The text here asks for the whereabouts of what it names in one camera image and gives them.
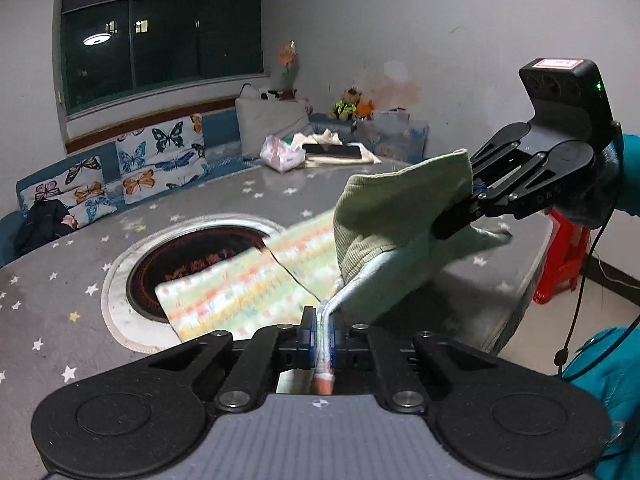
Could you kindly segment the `teal sleeved forearm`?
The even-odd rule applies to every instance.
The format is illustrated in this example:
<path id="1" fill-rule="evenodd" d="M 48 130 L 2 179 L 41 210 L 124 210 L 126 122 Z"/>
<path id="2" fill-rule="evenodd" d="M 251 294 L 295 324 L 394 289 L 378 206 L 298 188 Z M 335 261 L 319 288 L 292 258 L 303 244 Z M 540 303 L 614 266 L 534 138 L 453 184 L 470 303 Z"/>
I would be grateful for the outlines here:
<path id="1" fill-rule="evenodd" d="M 591 188 L 562 211 L 571 222 L 597 229 L 612 210 L 639 214 L 639 137 L 625 133 L 623 144 L 603 152 L 605 165 Z M 639 330 L 611 327 L 593 335 L 576 352 L 563 379 L 597 398 L 618 437 L 593 475 L 598 479 L 639 477 Z"/>

